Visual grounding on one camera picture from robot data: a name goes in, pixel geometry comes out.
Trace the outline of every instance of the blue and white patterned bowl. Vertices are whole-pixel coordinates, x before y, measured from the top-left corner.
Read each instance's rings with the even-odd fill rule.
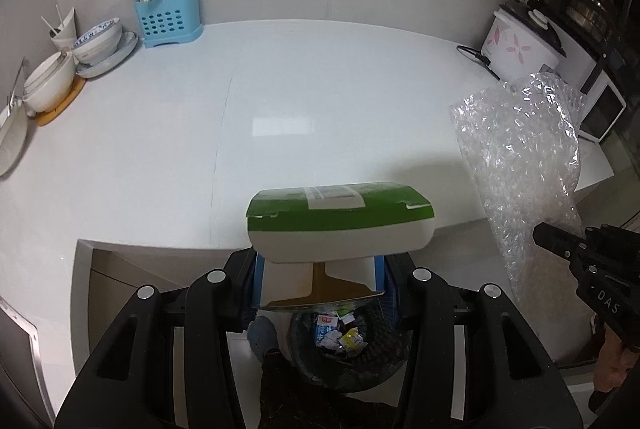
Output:
[[[118,17],[109,19],[83,34],[71,48],[83,64],[95,66],[111,56],[122,37],[122,23]]]

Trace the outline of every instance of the transparent plastic bag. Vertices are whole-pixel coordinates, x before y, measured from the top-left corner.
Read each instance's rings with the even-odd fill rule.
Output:
[[[485,213],[520,311],[534,329],[588,318],[568,262],[533,243],[546,221],[580,235],[573,192],[580,175],[573,126],[582,94],[538,73],[452,106],[460,151],[476,178]]]

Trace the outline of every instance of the white frame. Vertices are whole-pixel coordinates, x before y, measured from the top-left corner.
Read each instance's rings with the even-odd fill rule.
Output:
[[[607,86],[611,88],[611,91],[613,91],[613,93],[616,95],[616,97],[622,104],[622,109],[620,110],[618,115],[615,117],[615,119],[613,119],[612,122],[609,124],[609,127],[607,127],[607,130],[604,132],[604,134],[600,138],[596,138],[593,135],[584,132],[580,128],[582,126],[582,120],[584,120],[587,117],[591,109],[593,109],[593,107],[596,105],[596,102],[598,101],[598,99],[600,98],[604,89]],[[618,91],[618,88],[616,88],[616,85],[609,78],[609,75],[607,75],[607,73],[603,71],[602,73],[600,73],[600,75],[598,75],[598,78],[596,78],[596,81],[594,82],[593,87],[589,90],[589,92],[586,95],[584,107],[582,108],[582,116],[580,118],[580,126],[578,126],[578,136],[582,136],[583,138],[586,138],[587,140],[591,140],[592,142],[600,143],[607,136],[607,133],[611,130],[613,125],[618,121],[618,119],[620,118],[620,115],[622,115],[625,109],[626,109],[625,99],[622,98],[622,95]]]
[[[7,314],[14,323],[18,325],[24,332],[29,335],[29,342],[31,343],[31,358],[33,359],[33,370],[36,374],[36,381],[38,382],[38,389],[40,390],[40,396],[42,397],[42,403],[44,409],[49,416],[51,426],[56,421],[56,414],[53,412],[49,394],[47,393],[47,386],[44,382],[44,374],[42,372],[42,359],[40,358],[40,346],[38,345],[38,329],[32,325],[27,319],[22,317],[17,311],[15,311],[11,305],[0,297],[0,309]]]

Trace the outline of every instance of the metal screw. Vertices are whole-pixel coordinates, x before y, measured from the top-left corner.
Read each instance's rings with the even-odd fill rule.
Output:
[[[213,270],[207,275],[207,281],[210,283],[222,283],[225,280],[226,274],[224,270]]]
[[[143,286],[142,288],[138,288],[138,297],[140,299],[148,299],[154,293],[156,293],[156,291],[152,286],[149,286],[149,285]]]
[[[489,297],[494,299],[500,297],[502,290],[497,284],[488,284],[484,287],[484,293],[486,293]]]
[[[431,279],[431,272],[429,272],[426,268],[416,268],[414,270],[414,277],[418,281],[426,282]]]

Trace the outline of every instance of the white table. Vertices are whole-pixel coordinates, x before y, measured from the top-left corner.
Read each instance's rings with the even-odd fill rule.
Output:
[[[449,105],[491,84],[448,41],[326,21],[207,26],[89,81],[0,182],[0,296],[38,328],[55,411],[86,311],[78,239],[238,249],[258,190],[375,180],[422,192],[437,227],[482,218]]]

